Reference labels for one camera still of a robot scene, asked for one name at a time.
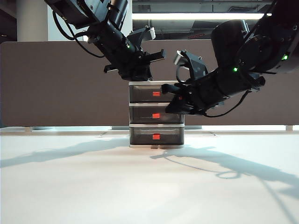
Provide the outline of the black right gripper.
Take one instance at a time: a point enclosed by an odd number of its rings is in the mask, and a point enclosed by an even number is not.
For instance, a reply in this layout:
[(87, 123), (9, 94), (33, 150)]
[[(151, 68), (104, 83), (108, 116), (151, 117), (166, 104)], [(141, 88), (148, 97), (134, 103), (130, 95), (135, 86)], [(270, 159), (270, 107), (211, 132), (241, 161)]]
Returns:
[(204, 111), (214, 108), (215, 102), (209, 102), (214, 84), (184, 85), (163, 84), (162, 93), (174, 95), (172, 101), (165, 109), (166, 113), (202, 115)]

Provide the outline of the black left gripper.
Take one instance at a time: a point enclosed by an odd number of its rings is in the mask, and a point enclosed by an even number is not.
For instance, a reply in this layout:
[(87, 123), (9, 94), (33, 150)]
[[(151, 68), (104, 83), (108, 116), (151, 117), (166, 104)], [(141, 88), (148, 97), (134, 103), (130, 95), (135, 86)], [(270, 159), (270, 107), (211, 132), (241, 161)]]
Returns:
[(114, 66), (112, 64), (104, 67), (104, 72), (118, 70), (118, 74), (123, 80), (127, 81), (149, 81), (152, 80), (152, 74), (150, 70), (150, 64), (160, 60), (164, 60), (166, 57), (166, 51), (161, 49), (156, 53), (141, 52), (140, 56), (132, 59), (125, 65)]

